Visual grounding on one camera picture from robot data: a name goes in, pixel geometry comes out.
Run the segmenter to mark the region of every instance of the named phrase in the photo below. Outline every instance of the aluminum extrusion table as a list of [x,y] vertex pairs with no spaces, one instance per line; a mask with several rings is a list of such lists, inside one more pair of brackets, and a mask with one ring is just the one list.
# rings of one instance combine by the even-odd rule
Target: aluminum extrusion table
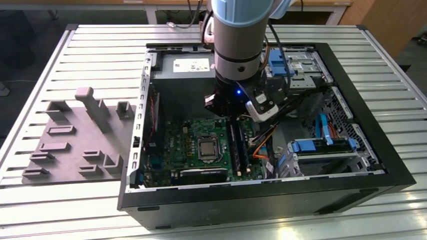
[[[79,25],[63,32],[31,94],[0,150],[0,238],[98,239],[418,239],[427,233],[427,101],[365,30],[354,26],[285,25],[282,42],[328,43],[416,185],[381,195],[340,214],[304,216],[148,232],[115,210],[118,181],[21,185],[47,115],[50,100],[71,107],[74,89],[114,106],[137,103],[146,43],[198,41],[198,27]],[[266,33],[269,41],[273,36]]]

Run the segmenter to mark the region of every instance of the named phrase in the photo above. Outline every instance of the gray block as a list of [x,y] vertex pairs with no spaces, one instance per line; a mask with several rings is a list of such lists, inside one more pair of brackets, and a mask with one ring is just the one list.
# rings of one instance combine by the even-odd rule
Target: gray block
[[114,161],[107,155],[105,155],[102,167],[109,174],[119,174],[122,169],[122,158],[119,155],[115,156]]
[[50,101],[45,113],[54,122],[66,122],[63,112],[70,111],[65,101]]
[[67,151],[71,146],[67,142],[41,143],[38,147],[39,152],[63,152]]
[[[98,180],[117,180],[119,174],[114,174],[114,157],[119,155],[122,159],[129,156],[129,146],[131,141],[131,128],[133,119],[119,119],[115,112],[115,106],[105,107],[109,117],[103,117],[110,132],[102,133],[97,124],[90,119],[85,107],[71,107],[69,110],[62,111],[66,122],[51,119],[47,121],[43,129],[43,134],[39,137],[38,145],[34,151],[37,154],[49,153],[54,158],[53,163],[39,160],[37,163],[29,162],[27,168],[42,168],[49,174],[47,177],[22,177],[23,184],[46,184],[46,183],[77,183],[90,182]],[[51,130],[63,132],[73,126],[73,134],[51,134]],[[111,157],[113,164],[106,161],[106,168],[103,167],[105,155]],[[94,172],[90,177],[81,175],[81,169],[87,165],[95,165]]]
[[54,157],[47,152],[33,152],[29,156],[29,161],[31,161],[34,164],[50,164],[54,161]]
[[93,89],[90,87],[78,87],[74,92],[74,99],[82,102],[86,114],[93,120],[98,130],[109,133],[111,128],[107,124],[107,116],[105,113],[105,104],[102,100],[95,101],[93,98]]
[[75,133],[75,128],[71,125],[54,126],[46,130],[46,134],[49,134],[50,136],[51,135],[74,134],[74,133]]
[[95,164],[82,165],[78,168],[79,168],[78,173],[85,178],[95,177],[95,176],[101,176],[102,175],[102,171],[101,171],[99,167]]
[[117,113],[117,116],[119,119],[133,119],[134,118],[131,106],[127,101],[117,102],[114,112]]
[[22,179],[41,180],[49,177],[49,171],[42,167],[25,168],[21,176]]
[[103,153],[99,150],[85,150],[82,152],[81,157],[87,161],[102,161],[103,160]]

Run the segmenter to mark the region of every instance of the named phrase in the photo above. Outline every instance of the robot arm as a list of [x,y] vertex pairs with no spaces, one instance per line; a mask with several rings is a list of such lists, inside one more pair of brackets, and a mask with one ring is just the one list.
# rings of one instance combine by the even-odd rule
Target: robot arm
[[221,92],[241,91],[245,109],[254,122],[278,111],[266,94],[260,59],[268,18],[281,18],[296,0],[212,0],[214,34],[214,75]]

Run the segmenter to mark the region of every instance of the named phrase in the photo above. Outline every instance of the black case frame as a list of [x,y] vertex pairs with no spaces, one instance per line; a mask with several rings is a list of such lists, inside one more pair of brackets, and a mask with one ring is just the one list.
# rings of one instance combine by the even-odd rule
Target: black case frame
[[[206,188],[178,190],[177,188],[173,188],[140,193],[125,193],[126,168],[123,168],[117,202],[117,209],[119,211],[129,212],[131,209],[131,211],[140,213],[150,212],[148,214],[150,215],[150,218],[161,208],[166,209],[170,216],[174,212],[180,211],[180,208],[192,212],[189,215],[192,219],[181,218],[181,222],[178,223],[173,220],[168,221],[168,219],[164,219],[158,220],[154,225],[144,224],[141,219],[144,217],[135,217],[135,213],[129,213],[144,227],[149,229],[162,229],[342,212],[374,196],[397,192],[416,183],[328,44],[284,43],[282,45],[285,45],[285,47],[313,47],[313,50],[317,52],[353,114],[352,120],[358,124],[374,155],[381,163],[376,167],[382,169],[385,174],[285,182],[278,181],[268,182],[266,184],[238,186],[224,184],[217,187]],[[196,48],[200,48],[197,43],[148,44],[146,48],[180,48],[182,46],[194,46]],[[328,192],[326,198],[329,199],[321,201],[322,198],[320,195],[324,192]],[[306,201],[308,198],[317,198],[317,195],[318,199],[314,204],[310,201]],[[256,210],[244,209],[245,200],[248,200],[246,203],[249,205],[256,203],[256,205],[253,205]],[[284,204],[282,201],[297,201],[297,203],[294,202],[297,209],[305,208],[306,211],[288,211],[280,212],[278,214],[269,214],[270,208],[280,209],[280,204]],[[225,207],[228,204],[234,204],[232,213],[226,212],[229,211]],[[212,209],[214,210],[214,214],[212,213],[213,215],[208,212]]]

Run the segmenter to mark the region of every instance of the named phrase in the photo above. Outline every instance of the motherboard chip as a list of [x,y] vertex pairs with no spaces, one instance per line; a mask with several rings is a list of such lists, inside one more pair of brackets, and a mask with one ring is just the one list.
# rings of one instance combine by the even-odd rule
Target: motherboard chip
[[197,139],[198,145],[198,160],[205,164],[212,163],[218,159],[218,142],[214,135],[200,136]]
[[200,154],[201,156],[214,156],[214,142],[201,142],[200,143]]

